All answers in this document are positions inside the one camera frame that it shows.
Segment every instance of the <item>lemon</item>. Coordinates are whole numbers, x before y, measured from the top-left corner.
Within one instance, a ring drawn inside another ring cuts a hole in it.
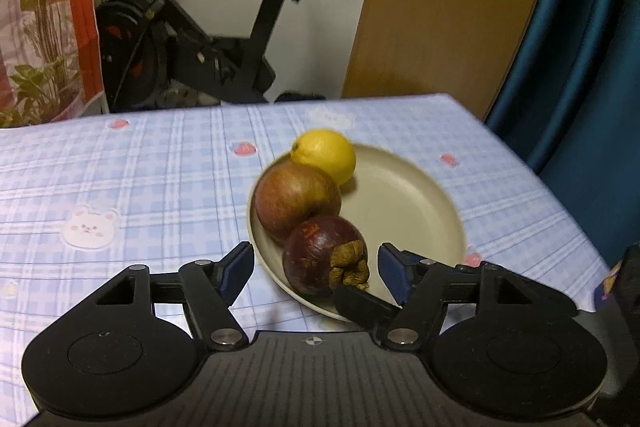
[[[353,145],[332,129],[312,129],[298,136],[291,147],[291,159],[322,169],[338,186],[349,181],[356,169]]]

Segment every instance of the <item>round plate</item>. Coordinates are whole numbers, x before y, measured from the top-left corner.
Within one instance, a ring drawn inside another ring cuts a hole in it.
[[[387,302],[393,297],[378,275],[378,248],[392,243],[440,263],[462,263],[465,232],[452,201],[425,172],[400,156],[369,145],[354,144],[356,171],[343,185],[340,215],[351,221],[364,237],[369,253],[369,293]],[[289,159],[276,159],[267,169]],[[300,303],[314,311],[346,321],[330,300],[303,298],[295,293],[282,269],[282,248],[269,238],[255,213],[252,187],[247,207],[249,237],[255,253],[273,280]]]

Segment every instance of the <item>wooden door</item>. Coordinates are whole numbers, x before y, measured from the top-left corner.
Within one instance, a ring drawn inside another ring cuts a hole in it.
[[[448,92],[483,118],[536,0],[365,0],[342,95]]]

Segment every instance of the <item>tablecloth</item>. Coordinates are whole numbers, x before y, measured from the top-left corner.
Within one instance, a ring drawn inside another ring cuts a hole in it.
[[[140,112],[4,130],[0,423],[21,425],[35,412],[20,358],[39,331],[130,264],[175,271],[219,260],[247,240],[252,184],[316,127],[428,172],[460,213],[469,264],[502,264],[593,309],[606,264],[548,188],[445,95]],[[232,311],[250,337],[257,329],[338,327],[289,298],[258,264]],[[156,313],[186,328],[180,306],[158,305]]]

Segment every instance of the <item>stationary bike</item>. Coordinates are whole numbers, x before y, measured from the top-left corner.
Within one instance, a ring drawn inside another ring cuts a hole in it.
[[[265,102],[275,72],[264,53],[284,1],[262,0],[251,35],[238,38],[208,35],[176,0],[106,0],[96,19],[110,109],[177,107],[172,80],[227,102]]]

